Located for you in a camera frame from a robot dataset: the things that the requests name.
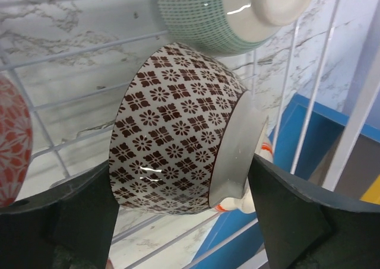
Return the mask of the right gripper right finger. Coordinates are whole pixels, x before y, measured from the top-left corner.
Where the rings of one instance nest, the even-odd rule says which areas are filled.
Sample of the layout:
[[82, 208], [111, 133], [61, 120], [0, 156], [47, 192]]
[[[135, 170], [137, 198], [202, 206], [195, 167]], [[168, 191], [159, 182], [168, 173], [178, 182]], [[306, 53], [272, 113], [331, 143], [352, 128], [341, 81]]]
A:
[[255, 155], [249, 185], [270, 268], [379, 268], [379, 206]]

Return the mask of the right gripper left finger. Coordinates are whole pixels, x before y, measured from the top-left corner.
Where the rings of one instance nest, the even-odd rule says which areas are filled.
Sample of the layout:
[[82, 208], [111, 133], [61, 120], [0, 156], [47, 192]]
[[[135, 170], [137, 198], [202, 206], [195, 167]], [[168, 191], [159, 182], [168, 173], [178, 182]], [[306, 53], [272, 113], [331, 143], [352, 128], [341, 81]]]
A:
[[1, 268], [106, 268], [118, 216], [109, 164], [1, 209]]

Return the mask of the brown lattice pattern bowl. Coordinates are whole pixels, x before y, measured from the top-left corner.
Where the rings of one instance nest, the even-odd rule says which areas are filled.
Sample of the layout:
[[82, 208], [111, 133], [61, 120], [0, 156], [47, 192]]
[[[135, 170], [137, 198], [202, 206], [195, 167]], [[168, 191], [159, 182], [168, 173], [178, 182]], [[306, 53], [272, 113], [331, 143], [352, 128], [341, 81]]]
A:
[[228, 67], [183, 43], [155, 51], [122, 99], [109, 149], [119, 205], [155, 214], [229, 209], [248, 191], [248, 171], [267, 117]]

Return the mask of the white wire dish rack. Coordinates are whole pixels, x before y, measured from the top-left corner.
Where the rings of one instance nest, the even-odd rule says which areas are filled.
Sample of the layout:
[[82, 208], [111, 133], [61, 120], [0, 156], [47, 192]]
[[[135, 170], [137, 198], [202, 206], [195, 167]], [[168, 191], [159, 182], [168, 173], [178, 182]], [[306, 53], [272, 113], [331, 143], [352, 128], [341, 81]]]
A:
[[[223, 58], [277, 122], [295, 93], [346, 108], [356, 64], [379, 0], [312, 0], [298, 29], [282, 28], [259, 49]], [[169, 42], [155, 0], [1, 0], [1, 74], [31, 106], [33, 159], [19, 198], [38, 194], [107, 157], [112, 121], [145, 59]], [[236, 268], [261, 246], [253, 216], [164, 217], [121, 210], [110, 252], [116, 268], [182, 268], [207, 250], [199, 268]]]

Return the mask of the green ribbed bowl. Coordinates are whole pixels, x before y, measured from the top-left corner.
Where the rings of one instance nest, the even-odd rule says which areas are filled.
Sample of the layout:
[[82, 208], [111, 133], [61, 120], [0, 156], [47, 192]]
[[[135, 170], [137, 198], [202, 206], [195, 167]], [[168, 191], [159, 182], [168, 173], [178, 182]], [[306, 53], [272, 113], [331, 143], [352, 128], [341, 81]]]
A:
[[311, 0], [156, 1], [177, 42], [212, 55], [240, 55], [295, 22]]

